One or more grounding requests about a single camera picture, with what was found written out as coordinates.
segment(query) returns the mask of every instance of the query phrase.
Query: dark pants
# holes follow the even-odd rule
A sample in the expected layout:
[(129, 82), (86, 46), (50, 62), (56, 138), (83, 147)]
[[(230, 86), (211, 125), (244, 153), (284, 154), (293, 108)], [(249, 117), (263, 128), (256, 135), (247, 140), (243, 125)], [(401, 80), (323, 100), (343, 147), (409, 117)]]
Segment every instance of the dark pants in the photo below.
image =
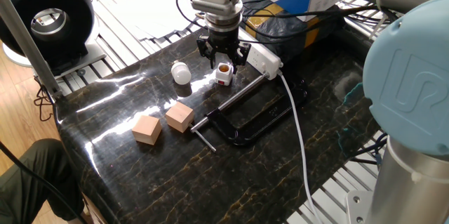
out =
[[(67, 154), (60, 141), (36, 141), (19, 160), (54, 185), (78, 213), (83, 211), (81, 191), (72, 175)], [(0, 177), (0, 223), (32, 223), (46, 200), (56, 216), (63, 220), (76, 218), (42, 183), (21, 171), (16, 165)]]

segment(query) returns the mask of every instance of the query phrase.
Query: table surface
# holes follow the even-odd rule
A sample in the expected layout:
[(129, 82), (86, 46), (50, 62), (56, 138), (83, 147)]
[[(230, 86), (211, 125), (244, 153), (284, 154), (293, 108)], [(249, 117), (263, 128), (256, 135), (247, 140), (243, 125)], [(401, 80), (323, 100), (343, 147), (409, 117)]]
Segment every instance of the table surface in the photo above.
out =
[[(167, 125), (164, 114), (177, 101), (193, 108), (199, 121), (259, 75), (247, 65), (231, 86), (214, 84), (196, 47), (199, 34), (56, 102), (76, 177), (108, 223), (282, 223), (306, 199), (292, 114), (250, 147), (228, 145), (211, 127), (201, 129), (216, 153)], [(308, 84), (307, 103), (298, 112), (312, 190), (345, 162), (342, 149), (359, 149), (378, 130), (363, 97), (362, 67), (349, 52), (326, 39), (284, 67)], [(189, 66), (190, 87), (174, 83), (175, 60)], [(228, 118), (241, 126), (283, 94), (277, 80), (267, 81)], [(155, 146), (133, 138), (130, 130), (141, 114), (161, 119)]]

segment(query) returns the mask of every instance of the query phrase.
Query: power strip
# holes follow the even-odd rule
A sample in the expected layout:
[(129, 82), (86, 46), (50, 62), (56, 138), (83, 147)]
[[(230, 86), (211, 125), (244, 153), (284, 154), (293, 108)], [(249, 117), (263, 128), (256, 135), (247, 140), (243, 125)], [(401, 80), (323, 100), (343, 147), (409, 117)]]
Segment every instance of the power strip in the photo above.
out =
[[(239, 38), (247, 41), (257, 41), (241, 27), (239, 28)], [(279, 68), (283, 66), (281, 59), (262, 44), (251, 44), (247, 62), (261, 74), (267, 72), (269, 74), (268, 80), (274, 79)]]

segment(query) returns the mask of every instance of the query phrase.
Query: wooden block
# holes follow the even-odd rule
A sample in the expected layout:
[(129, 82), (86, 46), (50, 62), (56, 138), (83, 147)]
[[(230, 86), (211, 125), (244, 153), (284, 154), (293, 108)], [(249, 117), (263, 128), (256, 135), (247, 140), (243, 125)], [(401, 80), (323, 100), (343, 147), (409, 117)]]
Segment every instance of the wooden block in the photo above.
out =
[(167, 124), (181, 133), (189, 127), (194, 120), (192, 108), (177, 102), (166, 113)]
[(161, 130), (162, 126), (159, 119), (142, 115), (132, 131), (136, 141), (154, 145)]

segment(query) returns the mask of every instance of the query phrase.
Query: wooden floor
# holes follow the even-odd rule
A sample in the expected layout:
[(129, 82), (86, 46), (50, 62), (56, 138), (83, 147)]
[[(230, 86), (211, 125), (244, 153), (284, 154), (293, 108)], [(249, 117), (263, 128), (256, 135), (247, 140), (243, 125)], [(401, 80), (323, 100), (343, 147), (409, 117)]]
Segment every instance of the wooden floor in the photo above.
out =
[[(16, 156), (21, 156), (31, 144), (42, 138), (60, 139), (55, 121), (39, 120), (39, 108), (34, 106), (39, 85), (33, 79), (31, 68), (11, 62), (0, 48), (0, 140)], [(43, 117), (52, 112), (43, 107)], [(0, 175), (13, 163), (0, 152)], [(35, 224), (67, 223), (56, 217), (46, 202)]]

